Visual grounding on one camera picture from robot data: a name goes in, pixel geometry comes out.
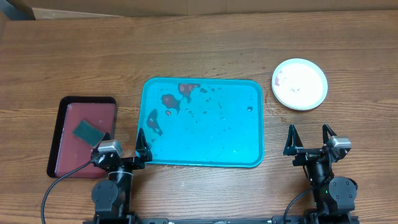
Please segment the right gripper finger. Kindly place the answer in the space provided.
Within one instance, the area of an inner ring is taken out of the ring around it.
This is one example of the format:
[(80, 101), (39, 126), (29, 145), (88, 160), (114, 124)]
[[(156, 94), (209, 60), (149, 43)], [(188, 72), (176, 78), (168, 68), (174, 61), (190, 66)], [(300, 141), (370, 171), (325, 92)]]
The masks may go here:
[(326, 144), (329, 141), (330, 137), (336, 136), (336, 133), (330, 128), (330, 126), (327, 123), (325, 123), (322, 126), (322, 132), (323, 132), (323, 143), (324, 144)]
[(289, 126), (287, 142), (283, 151), (284, 156), (295, 156), (303, 149), (303, 144), (293, 124)]

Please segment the green scrubbing sponge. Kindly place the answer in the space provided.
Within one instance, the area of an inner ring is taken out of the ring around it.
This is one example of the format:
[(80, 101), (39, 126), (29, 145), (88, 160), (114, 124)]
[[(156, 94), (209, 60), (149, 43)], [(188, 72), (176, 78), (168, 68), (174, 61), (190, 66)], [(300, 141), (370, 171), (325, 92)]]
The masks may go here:
[(87, 145), (95, 148), (104, 138), (105, 133), (83, 120), (74, 129), (73, 134)]

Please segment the light blue rimmed plate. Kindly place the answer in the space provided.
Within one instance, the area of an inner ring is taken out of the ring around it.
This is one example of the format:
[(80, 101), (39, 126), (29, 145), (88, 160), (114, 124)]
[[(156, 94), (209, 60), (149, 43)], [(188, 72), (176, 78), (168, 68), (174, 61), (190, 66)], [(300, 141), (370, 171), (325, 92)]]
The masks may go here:
[(306, 111), (323, 103), (328, 93), (328, 80), (315, 63), (291, 58), (275, 68), (271, 87), (281, 104), (292, 110)]

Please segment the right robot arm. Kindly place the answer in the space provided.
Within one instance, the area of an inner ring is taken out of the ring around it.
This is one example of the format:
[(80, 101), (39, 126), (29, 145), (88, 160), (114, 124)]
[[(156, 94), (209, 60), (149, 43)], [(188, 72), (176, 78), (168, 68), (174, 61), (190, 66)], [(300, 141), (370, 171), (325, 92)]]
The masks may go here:
[[(359, 223), (358, 217), (350, 212), (355, 209), (357, 183), (347, 177), (337, 177), (332, 163), (345, 158), (351, 150), (351, 141), (337, 135), (328, 124), (322, 126), (323, 146), (304, 148), (293, 124), (289, 126), (285, 156), (293, 156), (292, 164), (302, 167), (310, 188), (296, 196), (284, 211), (283, 223)], [(304, 211), (301, 217), (290, 217), (292, 205), (306, 194), (313, 194), (315, 208)]]

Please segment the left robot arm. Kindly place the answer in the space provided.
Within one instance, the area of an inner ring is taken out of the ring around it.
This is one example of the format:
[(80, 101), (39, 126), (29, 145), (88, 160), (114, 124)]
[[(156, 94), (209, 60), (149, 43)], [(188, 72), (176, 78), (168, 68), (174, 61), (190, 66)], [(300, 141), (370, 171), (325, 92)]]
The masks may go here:
[(98, 182), (92, 190), (95, 203), (93, 223), (130, 223), (142, 221), (130, 210), (133, 171), (144, 169), (152, 161), (152, 153), (146, 141), (144, 130), (138, 131), (134, 157), (123, 157), (123, 150), (117, 140), (101, 141), (91, 154), (91, 163), (105, 170), (108, 177)]

